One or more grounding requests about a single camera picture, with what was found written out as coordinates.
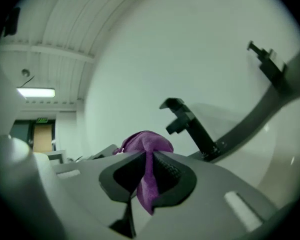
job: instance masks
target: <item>ceiling light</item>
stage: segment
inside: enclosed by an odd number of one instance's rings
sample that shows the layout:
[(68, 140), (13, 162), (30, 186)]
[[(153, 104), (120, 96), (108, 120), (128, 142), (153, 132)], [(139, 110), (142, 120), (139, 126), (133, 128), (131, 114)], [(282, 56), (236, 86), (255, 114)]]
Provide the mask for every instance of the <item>ceiling light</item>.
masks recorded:
[(17, 90), (26, 98), (53, 98), (56, 95), (55, 89), (49, 88), (17, 88)]

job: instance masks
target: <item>white slot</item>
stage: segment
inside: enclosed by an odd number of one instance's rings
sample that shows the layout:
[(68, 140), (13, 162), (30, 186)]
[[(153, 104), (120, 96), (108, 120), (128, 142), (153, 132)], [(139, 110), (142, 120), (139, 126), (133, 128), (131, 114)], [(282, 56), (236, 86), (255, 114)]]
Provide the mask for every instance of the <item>white slot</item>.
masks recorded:
[(63, 173), (58, 173), (58, 177), (62, 180), (64, 179), (68, 179), (74, 176), (77, 176), (80, 174), (79, 170), (71, 170), (71, 171), (67, 171), (67, 172), (63, 172)]
[(262, 221), (236, 192), (228, 192), (224, 195), (224, 198), (248, 232), (254, 231), (262, 225)]

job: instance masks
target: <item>white curved wall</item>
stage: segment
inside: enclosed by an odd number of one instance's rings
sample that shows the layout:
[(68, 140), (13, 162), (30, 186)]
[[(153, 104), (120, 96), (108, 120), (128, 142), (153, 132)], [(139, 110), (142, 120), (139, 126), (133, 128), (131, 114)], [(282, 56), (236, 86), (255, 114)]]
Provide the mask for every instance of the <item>white curved wall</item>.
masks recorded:
[(58, 112), (55, 117), (55, 148), (65, 150), (65, 158), (73, 160), (83, 155), (76, 112)]
[[(113, 29), (91, 79), (84, 114), (92, 153), (142, 130), (165, 136), (175, 153), (196, 152), (186, 132), (166, 132), (175, 116), (159, 106), (168, 97), (182, 98), (215, 139), (224, 134), (270, 84), (246, 50), (250, 40), (286, 62), (300, 50), (298, 26), (278, 0), (142, 0)], [(276, 146), (270, 129), (222, 166), (257, 186)]]
[(272, 159), (257, 188), (281, 208), (300, 195), (300, 98), (284, 106), (269, 125), (276, 128), (277, 137)]

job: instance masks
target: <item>white ceiling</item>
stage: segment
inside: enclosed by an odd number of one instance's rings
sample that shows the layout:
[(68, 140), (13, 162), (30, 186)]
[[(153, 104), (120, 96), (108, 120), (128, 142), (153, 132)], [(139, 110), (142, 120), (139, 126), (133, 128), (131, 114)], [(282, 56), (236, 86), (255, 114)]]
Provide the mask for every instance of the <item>white ceiling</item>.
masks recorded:
[[(1, 37), (0, 65), (16, 87), (54, 88), (28, 98), (28, 109), (75, 110), (85, 98), (99, 51), (119, 17), (137, 0), (22, 0), (17, 33)], [(30, 77), (21, 74), (30, 71)]]

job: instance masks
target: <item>exit sign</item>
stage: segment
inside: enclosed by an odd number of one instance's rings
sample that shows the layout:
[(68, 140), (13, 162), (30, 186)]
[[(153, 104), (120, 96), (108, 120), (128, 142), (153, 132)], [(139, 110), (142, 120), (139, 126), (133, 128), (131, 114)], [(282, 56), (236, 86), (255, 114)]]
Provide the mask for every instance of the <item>exit sign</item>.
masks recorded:
[(37, 124), (45, 124), (48, 122), (48, 118), (47, 117), (39, 117), (37, 120), (36, 120), (36, 123)]

